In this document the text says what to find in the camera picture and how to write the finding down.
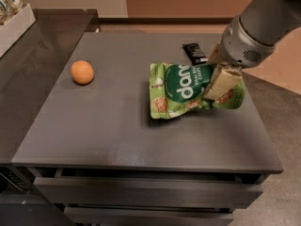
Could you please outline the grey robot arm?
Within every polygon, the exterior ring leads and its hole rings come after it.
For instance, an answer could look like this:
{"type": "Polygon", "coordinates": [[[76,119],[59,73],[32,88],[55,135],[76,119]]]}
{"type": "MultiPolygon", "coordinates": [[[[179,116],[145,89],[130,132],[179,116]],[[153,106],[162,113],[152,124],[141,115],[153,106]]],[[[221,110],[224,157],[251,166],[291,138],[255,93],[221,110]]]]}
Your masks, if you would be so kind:
{"type": "Polygon", "coordinates": [[[214,73],[203,97],[217,100],[272,55],[277,43],[301,26],[301,0],[252,0],[227,26],[208,63],[214,73]]]}

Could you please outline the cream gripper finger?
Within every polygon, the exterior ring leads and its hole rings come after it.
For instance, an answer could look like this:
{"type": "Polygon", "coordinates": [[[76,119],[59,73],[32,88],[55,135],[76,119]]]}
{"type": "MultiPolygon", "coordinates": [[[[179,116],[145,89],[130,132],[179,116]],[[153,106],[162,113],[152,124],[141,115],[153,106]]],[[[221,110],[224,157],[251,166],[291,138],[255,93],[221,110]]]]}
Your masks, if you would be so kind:
{"type": "Polygon", "coordinates": [[[242,78],[240,67],[226,64],[217,64],[211,77],[210,84],[203,93],[203,98],[217,100],[226,92],[233,89],[242,78]]]}
{"type": "Polygon", "coordinates": [[[219,45],[217,44],[213,51],[211,52],[207,63],[208,64],[218,64],[221,61],[221,56],[219,54],[219,45]]]}

